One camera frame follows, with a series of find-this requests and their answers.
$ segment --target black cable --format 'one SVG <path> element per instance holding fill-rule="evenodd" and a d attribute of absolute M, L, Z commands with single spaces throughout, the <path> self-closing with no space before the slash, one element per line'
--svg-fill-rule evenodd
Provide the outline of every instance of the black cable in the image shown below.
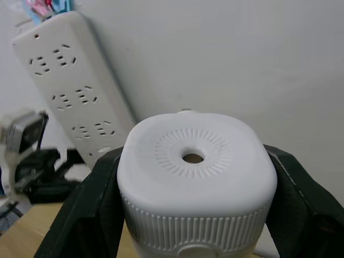
<path fill-rule="evenodd" d="M 17 215 L 19 218 L 23 216 L 23 213 L 19 211 L 17 208 L 13 208 L 12 212 Z"/>
<path fill-rule="evenodd" d="M 13 211 L 13 209 L 17 206 L 17 204 L 18 204 L 18 202 L 15 202 L 13 204 L 9 204 L 7 206 L 7 210 L 0 213 L 0 219 L 5 218 L 11 211 Z"/>
<path fill-rule="evenodd" d="M 47 113 L 42 112 L 40 113 L 40 115 L 43 116 L 43 124 L 42 124 L 42 128 L 41 128 L 41 135 L 39 136 L 38 142 L 37 142 L 37 148 L 36 150 L 40 150 L 41 149 L 41 144 L 42 144 L 42 140 L 43 140 L 43 134 L 45 131 L 45 127 L 47 126 L 48 120 L 49 120 L 49 116 Z"/>

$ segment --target electrical socket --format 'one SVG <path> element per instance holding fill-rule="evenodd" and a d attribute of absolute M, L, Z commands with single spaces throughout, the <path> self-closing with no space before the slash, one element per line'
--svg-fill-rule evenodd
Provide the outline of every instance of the electrical socket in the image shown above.
<path fill-rule="evenodd" d="M 12 44 L 90 168 L 124 145 L 135 121 L 79 13 L 57 15 Z"/>

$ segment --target center hole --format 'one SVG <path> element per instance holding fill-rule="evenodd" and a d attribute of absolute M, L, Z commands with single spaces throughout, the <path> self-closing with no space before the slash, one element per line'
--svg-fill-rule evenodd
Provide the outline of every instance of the center hole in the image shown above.
<path fill-rule="evenodd" d="M 204 159 L 198 154 L 190 153 L 183 156 L 183 160 L 186 161 L 187 163 L 198 164 L 198 163 L 201 163 Z"/>

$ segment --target white lid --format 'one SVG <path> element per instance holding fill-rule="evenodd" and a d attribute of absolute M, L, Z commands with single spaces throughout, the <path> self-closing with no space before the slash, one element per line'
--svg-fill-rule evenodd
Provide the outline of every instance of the white lid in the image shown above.
<path fill-rule="evenodd" d="M 185 154 L 204 158 L 197 164 Z M 269 207 L 277 178 L 255 132 L 220 114 L 181 112 L 140 122 L 129 134 L 118 184 L 134 206 L 160 216 L 236 217 Z"/>

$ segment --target white container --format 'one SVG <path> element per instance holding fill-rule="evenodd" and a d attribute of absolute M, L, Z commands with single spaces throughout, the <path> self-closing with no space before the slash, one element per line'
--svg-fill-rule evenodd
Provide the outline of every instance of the white container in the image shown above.
<path fill-rule="evenodd" d="M 274 166 L 249 126 L 193 111 L 135 126 L 117 177 L 142 258 L 246 256 L 277 186 Z"/>

